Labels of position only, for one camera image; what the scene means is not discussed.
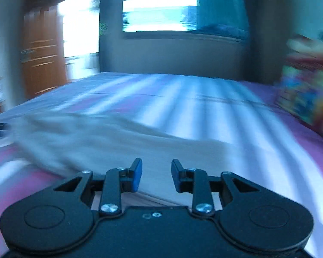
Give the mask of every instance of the wooden door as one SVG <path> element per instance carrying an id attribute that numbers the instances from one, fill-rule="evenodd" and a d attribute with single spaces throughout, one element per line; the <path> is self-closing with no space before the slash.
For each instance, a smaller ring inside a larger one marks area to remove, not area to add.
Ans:
<path id="1" fill-rule="evenodd" d="M 62 17 L 57 4 L 30 3 L 24 15 L 21 63 L 26 94 L 29 99 L 67 83 L 63 53 Z"/>

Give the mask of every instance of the mattress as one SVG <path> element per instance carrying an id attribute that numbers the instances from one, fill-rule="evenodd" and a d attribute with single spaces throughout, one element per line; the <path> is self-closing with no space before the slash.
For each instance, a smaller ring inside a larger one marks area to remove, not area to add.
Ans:
<path id="1" fill-rule="evenodd" d="M 306 250 L 323 258 L 323 139 L 276 107 L 275 95 L 273 87 L 249 82 L 100 73 L 14 107 L 0 114 L 0 122 L 41 109 L 115 112 L 176 137 L 235 144 L 251 154 L 231 171 L 307 207 L 315 228 Z M 0 139 L 0 215 L 58 179 L 24 160 L 9 137 Z M 123 201 L 155 204 L 154 199 Z M 0 256 L 7 250 L 0 234 Z"/>

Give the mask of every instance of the metal screw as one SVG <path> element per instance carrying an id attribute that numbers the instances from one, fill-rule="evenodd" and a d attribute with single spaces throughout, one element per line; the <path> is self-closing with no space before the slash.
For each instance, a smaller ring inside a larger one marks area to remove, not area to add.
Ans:
<path id="1" fill-rule="evenodd" d="M 195 208 L 201 213 L 210 213 L 213 210 L 212 205 L 207 203 L 198 204 Z"/>
<path id="2" fill-rule="evenodd" d="M 152 213 L 152 216 L 153 217 L 161 217 L 162 214 L 160 212 L 154 212 L 154 213 Z"/>
<path id="3" fill-rule="evenodd" d="M 104 204 L 101 206 L 101 211 L 105 213 L 114 213 L 118 210 L 118 206 L 115 204 Z"/>

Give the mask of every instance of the doorway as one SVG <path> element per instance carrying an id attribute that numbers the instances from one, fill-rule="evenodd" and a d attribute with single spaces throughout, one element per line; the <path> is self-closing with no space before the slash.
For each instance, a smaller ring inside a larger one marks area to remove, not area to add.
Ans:
<path id="1" fill-rule="evenodd" d="M 63 49 L 67 78 L 77 81 L 99 73 L 99 0 L 65 0 Z"/>

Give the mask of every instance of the colorful pillow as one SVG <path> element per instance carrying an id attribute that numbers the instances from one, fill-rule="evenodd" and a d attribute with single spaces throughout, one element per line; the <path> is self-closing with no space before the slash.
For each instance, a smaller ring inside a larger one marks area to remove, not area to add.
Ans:
<path id="1" fill-rule="evenodd" d="M 276 103 L 323 135 L 323 67 L 316 64 L 284 66 Z"/>

